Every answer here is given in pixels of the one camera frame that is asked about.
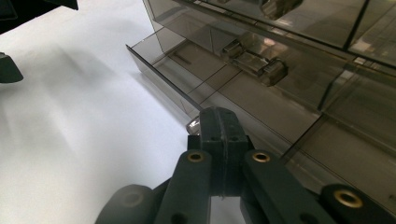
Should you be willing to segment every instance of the black plastic part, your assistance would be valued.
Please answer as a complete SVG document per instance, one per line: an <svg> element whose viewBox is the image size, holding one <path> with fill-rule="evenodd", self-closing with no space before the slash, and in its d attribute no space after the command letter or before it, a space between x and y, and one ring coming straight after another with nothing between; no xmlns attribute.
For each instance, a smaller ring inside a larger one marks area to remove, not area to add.
<svg viewBox="0 0 396 224"><path fill-rule="evenodd" d="M201 149L201 136L189 135L187 139L187 150Z"/></svg>
<svg viewBox="0 0 396 224"><path fill-rule="evenodd" d="M44 0L49 3L53 3L59 6L70 7L74 10L78 10L77 0Z"/></svg>
<svg viewBox="0 0 396 224"><path fill-rule="evenodd" d="M213 196L240 196L244 177L242 162L249 142L235 113L210 107L200 113L201 149L213 157Z"/></svg>
<svg viewBox="0 0 396 224"><path fill-rule="evenodd" d="M314 199L315 201L319 201L319 195L311 189L305 189Z"/></svg>
<svg viewBox="0 0 396 224"><path fill-rule="evenodd" d="M18 18L12 3L9 0L0 0L0 21L15 20Z"/></svg>
<svg viewBox="0 0 396 224"><path fill-rule="evenodd" d="M96 224L151 224L155 195L148 187L130 185L118 190L105 205Z"/></svg>
<svg viewBox="0 0 396 224"><path fill-rule="evenodd" d="M153 190L154 193L154 209L155 214L157 214L158 210L160 210L161 203L163 202L163 196L165 195L166 190L168 189L169 183L171 179L167 179L165 182L161 183L157 188Z"/></svg>
<svg viewBox="0 0 396 224"><path fill-rule="evenodd" d="M259 206L241 199L240 207L241 207L242 216L244 217L246 224L270 223Z"/></svg>
<svg viewBox="0 0 396 224"><path fill-rule="evenodd" d="M211 164L212 157L202 150L189 150L180 156L155 224L208 223Z"/></svg>
<svg viewBox="0 0 396 224"><path fill-rule="evenodd" d="M251 141L250 137L247 135L247 147L249 150L255 149L253 142Z"/></svg>
<svg viewBox="0 0 396 224"><path fill-rule="evenodd" d="M240 208L244 220L247 224L270 223L268 218L262 211L262 208L260 207L260 204L257 201L253 190L248 184L244 185L244 189L241 195Z"/></svg>
<svg viewBox="0 0 396 224"><path fill-rule="evenodd" d="M247 152L244 173L270 223L335 223L272 153Z"/></svg>
<svg viewBox="0 0 396 224"><path fill-rule="evenodd" d="M12 59L0 53L0 83L13 83L23 80L23 75Z"/></svg>
<svg viewBox="0 0 396 224"><path fill-rule="evenodd" d="M336 192L341 192L341 194L338 194L338 200L335 196ZM350 193L352 193L352 196L355 195L359 199L347 196ZM346 201L346 205L340 203L339 200ZM360 203L356 202L356 200L361 200L361 206L354 206ZM349 186L329 185L324 187L320 193L319 202L338 223L396 223L394 217L383 208L379 207L360 191Z"/></svg>

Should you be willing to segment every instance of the mounting screw hole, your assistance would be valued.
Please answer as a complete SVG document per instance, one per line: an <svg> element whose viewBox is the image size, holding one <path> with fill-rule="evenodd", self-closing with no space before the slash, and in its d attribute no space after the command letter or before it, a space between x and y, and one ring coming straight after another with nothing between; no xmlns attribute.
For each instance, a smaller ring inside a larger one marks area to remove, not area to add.
<svg viewBox="0 0 396 224"><path fill-rule="evenodd" d="M265 153L258 152L253 154L253 160L258 162L268 162L270 160L270 157Z"/></svg>
<svg viewBox="0 0 396 224"><path fill-rule="evenodd" d="M143 202L143 194L139 192L127 192L121 198L121 204L124 207L135 207Z"/></svg>
<svg viewBox="0 0 396 224"><path fill-rule="evenodd" d="M314 216L307 214L307 213L302 213L300 214L300 220L304 224L319 224L318 219L315 218Z"/></svg>
<svg viewBox="0 0 396 224"><path fill-rule="evenodd" d="M176 213L171 217L172 224L187 224L189 220L181 213Z"/></svg>
<svg viewBox="0 0 396 224"><path fill-rule="evenodd" d="M361 198L359 198L354 192L347 189L336 190L334 192L334 197L339 203L347 207L360 208L363 206Z"/></svg>
<svg viewBox="0 0 396 224"><path fill-rule="evenodd" d="M204 155L199 152L192 152L189 154L188 159L192 162L199 162L204 160Z"/></svg>

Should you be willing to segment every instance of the white table surface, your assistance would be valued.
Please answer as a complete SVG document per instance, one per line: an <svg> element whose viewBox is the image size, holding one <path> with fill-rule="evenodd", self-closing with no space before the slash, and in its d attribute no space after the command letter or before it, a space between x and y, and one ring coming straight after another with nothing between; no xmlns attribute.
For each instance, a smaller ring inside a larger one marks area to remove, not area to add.
<svg viewBox="0 0 396 224"><path fill-rule="evenodd" d="M152 33L140 0L79 0L0 35L24 75L0 84L0 223L94 223L119 188L155 188L186 150L190 120L125 44ZM212 223L244 223L212 200Z"/></svg>

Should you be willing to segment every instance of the brass insert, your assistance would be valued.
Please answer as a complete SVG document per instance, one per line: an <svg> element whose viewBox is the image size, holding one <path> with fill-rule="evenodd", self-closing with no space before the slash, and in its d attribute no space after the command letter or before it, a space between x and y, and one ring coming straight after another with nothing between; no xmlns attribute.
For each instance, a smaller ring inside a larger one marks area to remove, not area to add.
<svg viewBox="0 0 396 224"><path fill-rule="evenodd" d="M200 162L204 160L204 154L200 152L192 152L187 158L192 162Z"/></svg>
<svg viewBox="0 0 396 224"><path fill-rule="evenodd" d="M258 162L268 162L270 157L265 153L257 152L253 154L253 160Z"/></svg>
<svg viewBox="0 0 396 224"><path fill-rule="evenodd" d="M358 195L347 189L339 189L335 191L334 197L339 203L347 207L360 208L363 206L363 202L358 197Z"/></svg>
<svg viewBox="0 0 396 224"><path fill-rule="evenodd" d="M143 202L144 196L140 192L130 191L124 194L121 198L121 204L124 207L135 207Z"/></svg>

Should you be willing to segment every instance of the black object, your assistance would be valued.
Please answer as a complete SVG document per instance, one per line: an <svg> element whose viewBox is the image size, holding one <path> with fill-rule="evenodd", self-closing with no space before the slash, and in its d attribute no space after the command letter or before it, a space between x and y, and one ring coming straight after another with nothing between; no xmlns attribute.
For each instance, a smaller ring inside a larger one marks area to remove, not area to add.
<svg viewBox="0 0 396 224"><path fill-rule="evenodd" d="M15 20L18 18L17 12L15 12L9 0L0 0L0 21Z"/></svg>
<svg viewBox="0 0 396 224"><path fill-rule="evenodd" d="M53 3L59 6L70 7L74 10L78 10L77 0L44 0L49 3Z"/></svg>
<svg viewBox="0 0 396 224"><path fill-rule="evenodd" d="M11 57L0 52L0 83L13 83L23 80L20 69Z"/></svg>
<svg viewBox="0 0 396 224"><path fill-rule="evenodd" d="M319 202L338 223L395 223L393 217L378 204L349 186L326 186L322 189Z"/></svg>
<svg viewBox="0 0 396 224"><path fill-rule="evenodd" d="M303 0L263 0L261 10L264 18L276 21L299 7L302 3Z"/></svg>
<svg viewBox="0 0 396 224"><path fill-rule="evenodd" d="M232 111L207 108L199 120L201 131L189 136L188 151L180 156L173 177L154 190L141 186L119 190L97 224L205 224L210 196L217 195L240 196L247 224L396 223L348 186L324 188L322 207L273 154L253 149ZM340 190L354 192L358 199ZM345 209L339 198L355 204L353 210Z"/></svg>

